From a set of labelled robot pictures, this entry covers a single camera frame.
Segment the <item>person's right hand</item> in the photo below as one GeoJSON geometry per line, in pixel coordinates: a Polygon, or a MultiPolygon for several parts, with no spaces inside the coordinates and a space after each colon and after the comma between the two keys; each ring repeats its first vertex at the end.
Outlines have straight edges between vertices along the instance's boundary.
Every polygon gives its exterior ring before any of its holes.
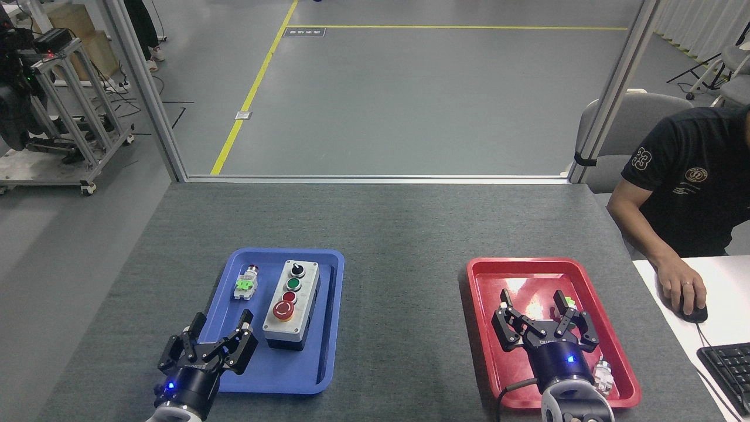
{"type": "Polygon", "coordinates": [[[672,310],[692,315],[705,310],[707,289],[701,275],[680,257],[661,257],[653,262],[662,296],[672,310]]]}

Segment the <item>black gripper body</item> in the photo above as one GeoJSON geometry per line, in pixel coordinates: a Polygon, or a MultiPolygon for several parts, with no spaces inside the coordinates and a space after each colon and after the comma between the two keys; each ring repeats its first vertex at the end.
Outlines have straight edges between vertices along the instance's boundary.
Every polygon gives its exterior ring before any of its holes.
{"type": "Polygon", "coordinates": [[[220,377],[204,371],[205,363],[178,363],[161,371],[166,379],[155,388],[157,420],[206,420],[218,392],[220,377]]]}
{"type": "Polygon", "coordinates": [[[523,349],[527,352],[540,393],[560,381],[581,379],[590,384],[593,382],[591,369],[574,334],[565,334],[561,338],[553,335],[539,338],[528,334],[523,337],[523,349]]]}

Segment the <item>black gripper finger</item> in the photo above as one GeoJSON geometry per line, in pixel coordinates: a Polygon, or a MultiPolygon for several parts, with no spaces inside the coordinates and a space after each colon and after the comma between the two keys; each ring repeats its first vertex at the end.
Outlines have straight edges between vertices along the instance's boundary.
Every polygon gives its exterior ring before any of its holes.
{"type": "Polygon", "coordinates": [[[206,364],[205,372],[220,376],[225,371],[232,371],[241,376],[246,371],[259,344],[251,326],[253,318],[252,312],[246,309],[232,333],[215,343],[199,345],[199,358],[206,364]]]}
{"type": "Polygon", "coordinates": [[[501,290],[499,299],[500,304],[493,313],[491,323],[502,350],[511,352],[523,344],[523,336],[527,331],[538,333],[538,329],[534,321],[517,312],[508,289],[501,290]]]}
{"type": "Polygon", "coordinates": [[[160,371],[168,371],[176,367],[183,355],[190,362],[196,361],[195,347],[199,334],[203,330],[204,323],[206,323],[206,315],[198,312],[187,328],[182,329],[180,333],[172,335],[167,339],[167,343],[158,361],[158,369],[160,371]]]}
{"type": "Polygon", "coordinates": [[[554,329],[555,339],[564,339],[565,335],[572,334],[571,324],[578,329],[579,347],[586,353],[592,353],[599,345],[599,336],[595,330],[590,314],[587,311],[579,311],[571,307],[562,290],[557,290],[553,296],[555,310],[559,312],[560,320],[554,329]]]}

